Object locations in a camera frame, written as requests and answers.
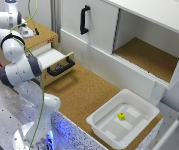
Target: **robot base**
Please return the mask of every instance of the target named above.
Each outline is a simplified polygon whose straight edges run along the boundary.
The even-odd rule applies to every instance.
[[[14,150],[29,150],[30,143],[26,140],[26,133],[29,131],[33,122],[27,123],[23,125],[19,130],[17,130],[13,137],[13,149]],[[53,149],[55,149],[59,143],[59,138],[57,137],[57,133],[52,134],[52,142],[53,142]],[[44,145],[40,147],[41,142],[37,143],[37,146],[32,146],[31,150],[46,150]]]

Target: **brown countertop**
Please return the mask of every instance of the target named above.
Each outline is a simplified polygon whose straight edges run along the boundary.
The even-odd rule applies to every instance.
[[[62,102],[59,111],[109,150],[112,150],[94,134],[92,127],[86,122],[86,118],[119,93],[120,89],[76,64],[71,72],[45,87],[45,92],[58,96]],[[162,118],[163,116],[159,114],[126,150],[136,149]]]

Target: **white plastic tub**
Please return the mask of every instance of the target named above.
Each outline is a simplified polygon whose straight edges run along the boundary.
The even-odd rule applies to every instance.
[[[125,120],[118,113],[125,113]],[[159,109],[125,89],[87,118],[94,133],[115,149],[125,149],[158,115]]]

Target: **cabinet handle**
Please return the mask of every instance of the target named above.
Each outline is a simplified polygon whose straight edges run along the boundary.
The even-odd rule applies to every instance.
[[[90,10],[90,7],[87,5],[85,6],[85,8],[81,10],[81,25],[80,25],[81,35],[89,32],[89,30],[85,28],[85,13],[88,10]]]
[[[71,60],[69,57],[66,58],[66,61],[69,63],[66,66],[64,66],[64,67],[62,67],[62,68],[60,68],[58,70],[55,69],[54,71],[51,70],[50,67],[49,67],[49,68],[47,68],[47,72],[51,76],[55,77],[55,76],[58,76],[59,74],[65,72],[66,70],[72,68],[75,65],[75,62],[73,60]]]

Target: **black handle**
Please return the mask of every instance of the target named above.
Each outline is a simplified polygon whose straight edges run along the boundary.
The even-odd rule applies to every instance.
[[[51,76],[58,76],[59,74],[61,74],[61,73],[63,73],[63,72],[65,72],[66,70],[68,70],[68,69],[70,69],[71,67],[73,67],[74,65],[75,65],[75,62],[73,61],[73,60],[71,60],[70,58],[69,58],[69,56],[66,58],[66,61],[69,63],[68,65],[66,65],[66,66],[64,66],[64,67],[62,67],[62,68],[60,68],[60,69],[58,69],[58,70],[54,70],[54,71],[52,71],[51,69],[50,69],[50,67],[49,68],[47,68],[47,72],[51,75]]]
[[[81,35],[89,32],[89,30],[85,28],[85,13],[88,10],[90,10],[90,7],[87,5],[85,6],[85,8],[81,10],[81,25],[80,25]]]

